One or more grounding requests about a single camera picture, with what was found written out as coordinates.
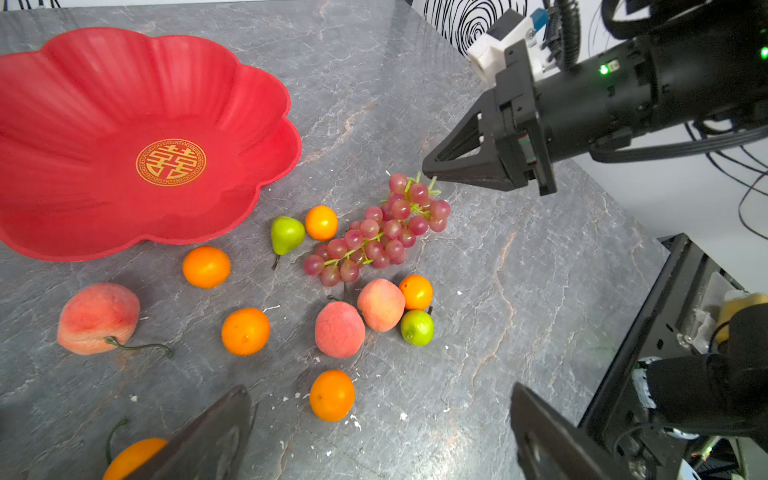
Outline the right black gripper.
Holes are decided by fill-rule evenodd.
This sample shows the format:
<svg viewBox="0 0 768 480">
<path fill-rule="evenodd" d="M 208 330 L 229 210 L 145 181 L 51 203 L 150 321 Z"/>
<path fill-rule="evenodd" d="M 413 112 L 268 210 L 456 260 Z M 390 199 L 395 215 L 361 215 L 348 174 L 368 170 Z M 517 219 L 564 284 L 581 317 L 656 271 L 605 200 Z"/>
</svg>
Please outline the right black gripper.
<svg viewBox="0 0 768 480">
<path fill-rule="evenodd" d="M 557 191 L 536 106 L 529 54 L 522 41 L 505 51 L 496 86 L 469 111 L 422 163 L 428 177 L 511 191 L 529 182 L 542 196 Z"/>
</svg>

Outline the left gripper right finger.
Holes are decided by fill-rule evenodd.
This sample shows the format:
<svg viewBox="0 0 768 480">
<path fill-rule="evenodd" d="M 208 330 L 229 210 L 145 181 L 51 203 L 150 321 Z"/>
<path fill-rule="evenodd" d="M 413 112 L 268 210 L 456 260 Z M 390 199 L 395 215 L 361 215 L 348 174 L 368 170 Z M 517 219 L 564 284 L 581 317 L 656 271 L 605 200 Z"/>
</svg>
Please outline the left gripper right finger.
<svg viewBox="0 0 768 480">
<path fill-rule="evenodd" d="M 575 426 L 529 387 L 516 383 L 510 406 L 518 463 L 527 479 L 640 479 L 637 463 L 619 459 L 610 438 L 618 437 L 629 406 L 622 394 L 600 387 Z"/>
</svg>

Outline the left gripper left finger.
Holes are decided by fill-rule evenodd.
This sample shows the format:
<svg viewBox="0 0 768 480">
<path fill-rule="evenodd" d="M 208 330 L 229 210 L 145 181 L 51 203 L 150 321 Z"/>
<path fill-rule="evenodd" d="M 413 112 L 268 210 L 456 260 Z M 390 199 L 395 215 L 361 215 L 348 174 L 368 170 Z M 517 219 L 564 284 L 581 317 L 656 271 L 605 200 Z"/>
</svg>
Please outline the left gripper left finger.
<svg viewBox="0 0 768 480">
<path fill-rule="evenodd" d="M 236 479 L 255 419 L 255 404 L 243 385 L 188 423 L 130 479 Z"/>
</svg>

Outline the purple fake grape bunch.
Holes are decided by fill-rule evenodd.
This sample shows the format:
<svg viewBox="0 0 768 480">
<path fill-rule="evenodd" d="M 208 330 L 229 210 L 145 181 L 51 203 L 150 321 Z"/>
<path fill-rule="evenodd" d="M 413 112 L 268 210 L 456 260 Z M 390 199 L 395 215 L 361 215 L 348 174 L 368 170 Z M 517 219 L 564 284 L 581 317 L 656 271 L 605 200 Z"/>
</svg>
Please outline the purple fake grape bunch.
<svg viewBox="0 0 768 480">
<path fill-rule="evenodd" d="M 304 273 L 326 287 L 356 282 L 365 267 L 384 269 L 405 262 L 407 250 L 430 232 L 446 229 L 450 204 L 440 198 L 437 178 L 393 174 L 386 198 L 362 219 L 318 244 L 303 260 Z"/>
</svg>

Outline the fake peach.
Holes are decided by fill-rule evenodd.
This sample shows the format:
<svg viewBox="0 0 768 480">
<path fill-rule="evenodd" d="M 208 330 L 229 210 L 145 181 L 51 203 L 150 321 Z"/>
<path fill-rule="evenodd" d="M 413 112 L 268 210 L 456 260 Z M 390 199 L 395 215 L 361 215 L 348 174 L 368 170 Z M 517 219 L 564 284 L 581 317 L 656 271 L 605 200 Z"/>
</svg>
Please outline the fake peach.
<svg viewBox="0 0 768 480">
<path fill-rule="evenodd" d="M 99 283 L 81 290 L 64 306 L 58 324 L 57 341 L 72 353 L 93 355 L 115 349 L 137 351 L 161 349 L 167 358 L 174 353 L 160 343 L 127 346 L 140 313 L 140 301 L 128 288 Z"/>
<path fill-rule="evenodd" d="M 376 279 L 362 289 L 357 307 L 371 329 L 386 332 L 394 328 L 403 316 L 405 297 L 389 280 Z"/>
<path fill-rule="evenodd" d="M 315 322 L 315 341 L 322 353 L 343 359 L 355 355 L 365 340 L 365 324 L 350 304 L 334 301 L 326 305 Z"/>
</svg>

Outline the red flower-shaped fruit bowl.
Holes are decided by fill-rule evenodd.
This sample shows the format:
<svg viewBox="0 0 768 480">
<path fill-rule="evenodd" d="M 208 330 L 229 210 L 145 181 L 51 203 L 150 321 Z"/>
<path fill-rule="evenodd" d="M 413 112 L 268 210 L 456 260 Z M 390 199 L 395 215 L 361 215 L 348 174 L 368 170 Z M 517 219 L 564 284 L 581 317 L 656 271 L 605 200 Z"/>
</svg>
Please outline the red flower-shaped fruit bowl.
<svg viewBox="0 0 768 480">
<path fill-rule="evenodd" d="M 214 239 L 297 164 L 291 98 L 207 39 L 84 28 L 1 59 L 1 239 L 74 262 Z"/>
</svg>

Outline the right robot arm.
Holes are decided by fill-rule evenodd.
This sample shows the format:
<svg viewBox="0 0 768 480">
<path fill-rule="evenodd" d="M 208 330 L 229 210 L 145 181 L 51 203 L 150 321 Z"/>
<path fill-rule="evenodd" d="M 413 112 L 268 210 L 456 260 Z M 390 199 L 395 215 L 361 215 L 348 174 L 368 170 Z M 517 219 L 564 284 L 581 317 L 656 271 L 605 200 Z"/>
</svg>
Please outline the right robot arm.
<svg viewBox="0 0 768 480">
<path fill-rule="evenodd" d="M 505 12 L 468 49 L 488 89 L 423 161 L 438 180 L 556 191 L 555 163 L 622 164 L 710 154 L 767 136 L 763 1 L 600 6 L 616 45 L 580 58 L 574 1 Z"/>
</svg>

